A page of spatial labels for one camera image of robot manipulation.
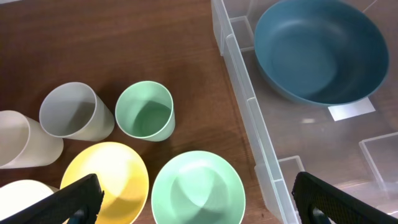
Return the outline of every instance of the clear plastic bin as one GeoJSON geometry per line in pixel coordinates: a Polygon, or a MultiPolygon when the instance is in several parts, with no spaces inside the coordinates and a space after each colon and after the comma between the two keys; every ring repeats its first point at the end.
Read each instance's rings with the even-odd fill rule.
{"type": "Polygon", "coordinates": [[[305,170],[396,216],[398,134],[390,133],[398,131],[398,2],[346,0],[379,27],[391,66],[387,81],[370,97],[376,111],[339,121],[328,108],[286,100],[260,76],[253,31],[261,15],[277,2],[211,2],[215,37],[256,160],[266,207],[281,222],[298,223],[291,190],[297,172],[305,170]]]}

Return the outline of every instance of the cup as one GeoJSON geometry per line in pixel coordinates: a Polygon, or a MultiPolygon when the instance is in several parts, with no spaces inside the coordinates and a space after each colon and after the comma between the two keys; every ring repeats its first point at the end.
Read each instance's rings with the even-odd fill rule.
{"type": "Polygon", "coordinates": [[[96,174],[104,192],[96,224],[133,223],[149,193],[148,171],[139,154],[118,142],[101,142],[77,155],[65,171],[61,189],[96,174]]]}
{"type": "Polygon", "coordinates": [[[114,128],[110,110],[88,85],[80,82],[56,87],[39,113],[44,131],[58,138],[100,141],[114,128]]]}
{"type": "Polygon", "coordinates": [[[116,122],[127,135],[163,141],[174,131],[174,104],[162,84],[143,81],[131,85],[116,103],[116,122]]]}
{"type": "Polygon", "coordinates": [[[0,221],[45,199],[58,189],[35,180],[18,180],[0,188],[0,221]]]}
{"type": "Polygon", "coordinates": [[[58,159],[63,140],[16,111],[0,111],[0,169],[46,166],[58,159]]]}

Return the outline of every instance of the teal bowl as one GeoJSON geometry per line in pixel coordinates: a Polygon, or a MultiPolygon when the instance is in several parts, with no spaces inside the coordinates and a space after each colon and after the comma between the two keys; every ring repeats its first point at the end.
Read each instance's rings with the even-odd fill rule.
{"type": "Polygon", "coordinates": [[[151,200],[157,224],[240,224],[246,206],[238,173],[205,151],[170,160],[156,177],[151,200]]]}
{"type": "Polygon", "coordinates": [[[275,90],[321,106],[374,93],[389,64],[376,25],[335,0],[279,1],[257,23],[254,50],[262,76],[275,90]]]}

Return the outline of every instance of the yellow bowl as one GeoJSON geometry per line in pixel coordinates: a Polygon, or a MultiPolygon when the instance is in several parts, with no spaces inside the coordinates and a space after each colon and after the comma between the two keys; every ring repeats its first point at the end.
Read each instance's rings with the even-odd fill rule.
{"type": "Polygon", "coordinates": [[[148,172],[139,154],[117,142],[95,144],[69,164],[61,189],[88,174],[96,174],[105,191],[96,223],[134,222],[149,191],[148,172]]]}

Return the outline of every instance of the plastic cup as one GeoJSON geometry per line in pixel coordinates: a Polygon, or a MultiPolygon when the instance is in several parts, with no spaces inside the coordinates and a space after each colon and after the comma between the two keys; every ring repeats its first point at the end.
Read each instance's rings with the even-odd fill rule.
{"type": "Polygon", "coordinates": [[[116,122],[127,135],[163,141],[174,131],[174,104],[168,89],[152,81],[135,83],[116,103],[116,122]]]}
{"type": "Polygon", "coordinates": [[[240,224],[246,206],[238,173],[223,158],[205,151],[168,161],[155,179],[151,200],[157,224],[240,224]]]}
{"type": "Polygon", "coordinates": [[[0,188],[0,221],[58,191],[35,180],[18,180],[0,188]]]}
{"type": "Polygon", "coordinates": [[[74,158],[62,177],[61,189],[88,174],[96,174],[105,192],[96,224],[132,223],[149,193],[144,161],[130,147],[117,142],[95,144],[74,158]]]}
{"type": "Polygon", "coordinates": [[[58,159],[63,140],[16,111],[0,111],[0,169],[46,166],[58,159]]]}
{"type": "Polygon", "coordinates": [[[40,124],[58,138],[100,141],[114,128],[110,110],[88,85],[80,82],[56,87],[40,107],[40,124]]]}

